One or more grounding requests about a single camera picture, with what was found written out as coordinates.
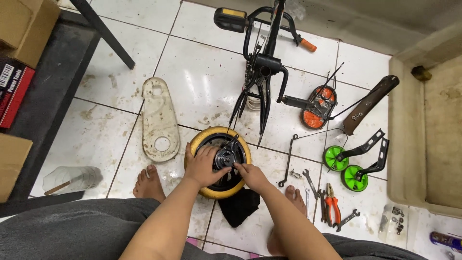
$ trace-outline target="wooden stick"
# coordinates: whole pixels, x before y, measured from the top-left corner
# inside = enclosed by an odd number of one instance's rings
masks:
[[[69,184],[71,184],[71,181],[67,181],[67,182],[65,182],[65,183],[63,183],[63,184],[61,184],[61,185],[59,185],[59,186],[56,186],[56,187],[54,187],[53,189],[51,189],[51,190],[45,192],[45,196],[46,196],[46,195],[50,195],[50,194],[52,194],[52,193],[54,193],[54,192],[57,192],[58,190],[60,190],[60,189],[62,189],[62,188],[64,188],[64,187],[66,187],[66,186],[68,186]]]

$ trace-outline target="foot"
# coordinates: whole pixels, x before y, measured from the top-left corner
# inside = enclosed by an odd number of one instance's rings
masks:
[[[305,203],[303,202],[303,198],[302,198],[302,195],[300,194],[300,190],[299,189],[295,190],[294,186],[289,185],[286,188],[286,197],[306,217],[306,206],[305,206]],[[267,248],[268,248],[268,252],[272,256],[286,256],[286,254],[284,253],[282,249],[282,244],[279,240],[279,237],[276,235],[274,229],[271,231],[271,234],[269,235]]]
[[[149,165],[147,170],[143,169],[138,174],[138,181],[135,184],[135,188],[133,188],[133,195],[136,198],[153,198],[160,203],[165,200],[165,194],[154,165]]]

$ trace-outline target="gray pants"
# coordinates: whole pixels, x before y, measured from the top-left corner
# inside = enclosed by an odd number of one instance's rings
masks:
[[[18,214],[0,223],[0,259],[116,260],[159,205],[157,200],[147,198],[91,199]],[[425,260],[381,243],[331,234],[324,236],[346,260]],[[229,254],[209,254],[185,243],[182,260],[242,259]]]

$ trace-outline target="brown mudguard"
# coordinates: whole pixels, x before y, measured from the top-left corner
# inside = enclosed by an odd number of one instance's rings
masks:
[[[361,101],[353,111],[343,120],[344,131],[347,135],[353,135],[356,127],[363,121],[364,117],[378,104],[393,88],[400,84],[398,77],[388,75],[371,90],[369,97]]]

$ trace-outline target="hand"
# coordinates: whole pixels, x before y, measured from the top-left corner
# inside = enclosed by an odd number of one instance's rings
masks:
[[[213,173],[212,164],[219,148],[216,146],[202,146],[194,157],[191,153],[191,146],[186,144],[186,170],[184,179],[193,179],[199,183],[200,188],[210,186],[217,182],[231,167],[226,167]]]
[[[258,194],[260,194],[268,184],[271,185],[265,174],[263,174],[263,172],[257,166],[246,163],[238,164],[236,162],[233,165],[241,174],[245,184],[247,184],[251,190],[257,192]]]

